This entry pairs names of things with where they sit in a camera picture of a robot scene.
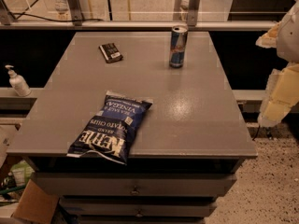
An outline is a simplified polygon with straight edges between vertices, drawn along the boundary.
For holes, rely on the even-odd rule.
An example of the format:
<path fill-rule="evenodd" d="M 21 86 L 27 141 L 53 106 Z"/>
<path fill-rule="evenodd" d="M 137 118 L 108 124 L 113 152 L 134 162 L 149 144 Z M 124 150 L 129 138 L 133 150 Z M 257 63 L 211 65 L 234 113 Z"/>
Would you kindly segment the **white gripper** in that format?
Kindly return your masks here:
<path fill-rule="evenodd" d="M 299 102 L 299 1 L 255 45 L 277 48 L 278 57 L 290 62 L 282 70 L 273 69 L 266 84 L 258 123 L 269 128 L 278 125 Z"/>

